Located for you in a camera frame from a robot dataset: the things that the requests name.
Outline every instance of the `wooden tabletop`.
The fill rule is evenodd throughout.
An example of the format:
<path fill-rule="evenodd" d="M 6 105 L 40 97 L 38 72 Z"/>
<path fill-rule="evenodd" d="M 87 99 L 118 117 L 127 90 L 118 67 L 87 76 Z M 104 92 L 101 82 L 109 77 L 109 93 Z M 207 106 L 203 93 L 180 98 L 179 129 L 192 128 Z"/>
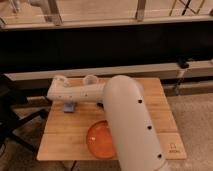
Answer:
<path fill-rule="evenodd" d="M 136 78 L 144 88 L 145 103 L 158 133 L 167 159 L 185 159 L 186 152 L 158 78 Z M 70 78 L 72 86 L 82 84 L 81 78 Z M 88 129 L 96 122 L 105 120 L 105 113 L 95 103 L 78 103 L 75 113 L 64 113 L 63 103 L 53 102 L 37 159 L 97 160 L 86 145 Z"/>

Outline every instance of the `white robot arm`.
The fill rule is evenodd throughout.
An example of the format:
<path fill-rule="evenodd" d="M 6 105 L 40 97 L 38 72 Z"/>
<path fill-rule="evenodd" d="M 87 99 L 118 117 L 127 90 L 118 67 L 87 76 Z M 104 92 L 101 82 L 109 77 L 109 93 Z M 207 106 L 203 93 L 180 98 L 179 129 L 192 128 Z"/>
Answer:
<path fill-rule="evenodd" d="M 64 102 L 103 102 L 122 171 L 169 171 L 143 99 L 142 86 L 127 76 L 106 84 L 70 87 L 56 76 L 48 98 Z"/>

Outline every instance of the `black chair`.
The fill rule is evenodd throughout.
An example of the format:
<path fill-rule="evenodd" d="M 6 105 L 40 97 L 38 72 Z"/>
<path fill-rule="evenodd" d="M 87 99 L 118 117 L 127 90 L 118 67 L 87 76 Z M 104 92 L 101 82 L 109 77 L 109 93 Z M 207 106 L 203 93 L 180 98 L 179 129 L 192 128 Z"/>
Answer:
<path fill-rule="evenodd" d="M 12 110 L 11 106 L 26 103 L 28 103 L 28 101 L 25 94 L 19 90 L 8 77 L 0 74 L 0 147 L 6 138 L 10 138 L 32 152 L 38 151 L 36 147 L 28 144 L 13 133 L 15 129 L 21 127 L 35 117 L 40 116 L 41 118 L 46 118 L 48 115 L 46 110 L 42 109 L 20 119 Z"/>

